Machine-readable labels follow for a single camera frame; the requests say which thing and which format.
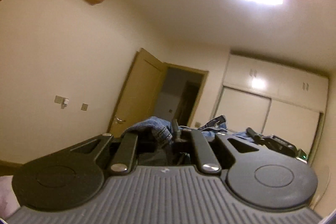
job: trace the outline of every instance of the cream wall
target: cream wall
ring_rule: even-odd
[[[198,108],[191,123],[192,127],[196,127],[195,122],[204,125],[212,118],[222,89],[229,53],[230,49],[228,47],[179,42],[172,45],[167,58],[168,63],[209,71]]]
[[[321,216],[326,216],[336,209],[336,71],[330,74],[325,124],[312,164],[313,168],[324,165],[330,168],[330,182],[326,193],[315,208]]]
[[[123,0],[2,0],[0,160],[24,163],[106,132],[141,47],[166,56],[164,39]],[[55,95],[70,99],[66,109]]]

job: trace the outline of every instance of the blue cloth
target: blue cloth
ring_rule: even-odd
[[[229,131],[227,130],[226,118],[224,115],[220,115],[210,120],[204,126],[200,127],[198,130],[202,131],[205,137],[214,137],[216,133],[230,134]],[[254,143],[253,139],[247,135],[246,131],[232,133],[231,135],[244,139],[248,142]]]
[[[173,144],[173,136],[170,133],[170,122],[153,116],[127,128],[123,135],[132,131],[142,133],[151,132],[156,139],[157,144],[165,151],[168,162],[173,160],[174,157],[171,149]]]
[[[216,117],[211,121],[207,122],[204,126],[200,127],[198,130],[202,131],[205,137],[214,137],[216,133],[228,133],[226,127],[226,118],[224,115]],[[167,155],[172,155],[171,145],[173,143],[173,136],[170,130],[170,122],[157,118],[150,117],[147,120],[142,122],[138,122],[126,129],[126,132],[138,131],[138,132],[148,132],[150,131],[154,138],[157,140],[158,145],[165,150]],[[233,133],[232,135],[247,140],[249,142],[253,142],[253,139],[248,137],[246,131]]]

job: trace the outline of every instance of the light switch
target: light switch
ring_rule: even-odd
[[[84,110],[84,111],[87,111],[87,107],[88,107],[89,105],[88,104],[82,104],[82,108],[81,108],[81,110]]]
[[[54,100],[55,103],[60,104],[62,103],[62,101],[63,101],[63,97],[58,96],[58,95],[55,96],[55,100]]]

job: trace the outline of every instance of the ceiling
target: ceiling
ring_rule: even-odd
[[[336,0],[128,0],[167,38],[317,71],[336,69]]]

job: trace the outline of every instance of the door frame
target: door frame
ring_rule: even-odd
[[[179,122],[179,120],[178,120],[178,115],[181,114],[181,108],[182,108],[182,103],[183,103],[183,95],[186,93],[186,91],[187,91],[187,87],[188,87],[188,86],[194,86],[194,87],[196,87],[196,88],[198,89],[198,91],[197,91],[197,95],[198,95],[198,92],[199,92],[199,90],[200,90],[200,83],[197,84],[197,83],[193,83],[193,82],[190,82],[190,81],[187,81],[187,82],[185,83],[185,86],[184,86],[184,89],[183,89],[183,92],[182,92],[180,101],[179,101],[179,103],[178,103],[178,105],[177,105],[177,108],[176,108],[176,111],[175,111],[175,114],[174,114],[174,119],[177,119],[177,122]]]
[[[185,67],[185,66],[180,66],[180,65],[175,65],[175,64],[166,63],[166,62],[165,62],[165,64],[166,64],[166,67],[167,67],[167,68],[180,69],[180,70],[189,71],[189,72],[194,72],[194,73],[198,73],[198,74],[203,75],[203,77],[202,77],[202,81],[201,81],[201,84],[200,84],[200,86],[199,86],[199,90],[198,90],[198,93],[197,93],[197,97],[196,97],[196,100],[195,100],[193,109],[192,109],[192,111],[191,111],[191,113],[190,113],[190,117],[189,117],[189,119],[188,119],[188,123],[187,123],[187,126],[188,126],[188,127],[191,127],[191,123],[192,123],[192,121],[193,121],[193,119],[194,119],[196,109],[197,109],[197,107],[198,107],[198,104],[199,104],[199,102],[200,102],[201,96],[202,96],[202,94],[203,94],[203,89],[204,89],[205,83],[206,83],[206,81],[207,81],[209,71],[208,71],[208,70],[194,69],[194,68]]]

